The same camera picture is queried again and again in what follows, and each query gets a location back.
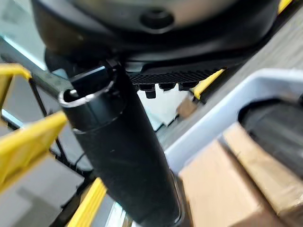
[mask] black knob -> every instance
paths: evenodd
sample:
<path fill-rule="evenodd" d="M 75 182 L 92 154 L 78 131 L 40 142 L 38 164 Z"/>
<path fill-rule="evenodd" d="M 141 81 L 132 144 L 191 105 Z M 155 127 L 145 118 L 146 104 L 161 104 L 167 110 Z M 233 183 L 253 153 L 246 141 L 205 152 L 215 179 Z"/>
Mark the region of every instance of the black knob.
<path fill-rule="evenodd" d="M 171 27 L 174 17 L 165 9 L 150 9 L 141 16 L 141 23 L 149 29 L 161 30 Z"/>

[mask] black cylindrical tube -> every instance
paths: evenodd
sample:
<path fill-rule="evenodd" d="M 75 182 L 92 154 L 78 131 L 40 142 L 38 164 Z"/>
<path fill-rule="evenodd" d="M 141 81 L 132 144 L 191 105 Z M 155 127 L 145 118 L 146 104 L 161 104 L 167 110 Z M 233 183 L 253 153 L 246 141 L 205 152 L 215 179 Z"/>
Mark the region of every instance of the black cylindrical tube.
<path fill-rule="evenodd" d="M 84 152 L 114 199 L 143 227 L 170 227 L 180 216 L 164 152 L 127 75 L 101 91 L 60 103 Z"/>

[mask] yellow metal bar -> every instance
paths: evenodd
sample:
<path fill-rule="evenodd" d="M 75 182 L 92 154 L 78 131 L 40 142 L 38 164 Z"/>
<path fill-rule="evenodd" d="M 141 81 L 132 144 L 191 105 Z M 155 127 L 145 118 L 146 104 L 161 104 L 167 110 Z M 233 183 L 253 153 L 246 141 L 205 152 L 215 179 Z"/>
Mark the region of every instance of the yellow metal bar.
<path fill-rule="evenodd" d="M 30 72 L 19 64 L 0 64 L 0 110 L 3 108 L 14 76 L 29 80 Z"/>
<path fill-rule="evenodd" d="M 68 227 L 89 227 L 106 195 L 106 187 L 100 178 L 97 178 L 89 192 L 80 204 Z"/>
<path fill-rule="evenodd" d="M 19 64 L 0 64 L 0 75 L 22 76 L 26 80 L 32 78 L 30 72 Z"/>
<path fill-rule="evenodd" d="M 63 112 L 55 113 L 0 140 L 0 192 L 49 154 L 49 148 L 66 124 Z"/>
<path fill-rule="evenodd" d="M 294 0 L 281 0 L 279 5 L 279 14 Z"/>
<path fill-rule="evenodd" d="M 294 0 L 281 0 L 279 5 L 278 13 L 280 14 L 283 10 Z M 194 95 L 197 99 L 200 99 L 202 92 L 208 88 L 222 73 L 224 70 L 217 71 L 213 75 L 209 76 L 207 79 L 202 80 L 195 88 L 193 88 Z"/>

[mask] gray container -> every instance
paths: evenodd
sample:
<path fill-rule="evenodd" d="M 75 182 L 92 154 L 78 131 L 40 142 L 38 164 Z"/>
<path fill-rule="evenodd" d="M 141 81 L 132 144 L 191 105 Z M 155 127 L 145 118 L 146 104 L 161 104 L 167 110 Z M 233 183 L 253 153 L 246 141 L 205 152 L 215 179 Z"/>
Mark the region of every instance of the gray container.
<path fill-rule="evenodd" d="M 179 172 L 237 121 L 239 110 L 245 105 L 273 97 L 295 101 L 302 93 L 301 70 L 263 69 L 253 73 L 165 151 L 170 168 Z"/>

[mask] brown cardboard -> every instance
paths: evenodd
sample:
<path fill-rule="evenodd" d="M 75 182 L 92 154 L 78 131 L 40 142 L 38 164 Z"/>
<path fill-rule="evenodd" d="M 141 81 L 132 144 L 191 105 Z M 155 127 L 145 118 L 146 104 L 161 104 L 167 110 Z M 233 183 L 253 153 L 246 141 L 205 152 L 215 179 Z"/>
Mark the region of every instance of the brown cardboard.
<path fill-rule="evenodd" d="M 255 143 L 238 123 L 223 135 L 277 215 L 291 227 L 302 227 L 303 182 Z"/>
<path fill-rule="evenodd" d="M 215 141 L 181 172 L 194 227 L 281 227 L 245 170 Z"/>
<path fill-rule="evenodd" d="M 180 117 L 188 118 L 197 109 L 197 105 L 193 103 L 188 97 L 186 97 L 177 108 L 177 112 Z"/>

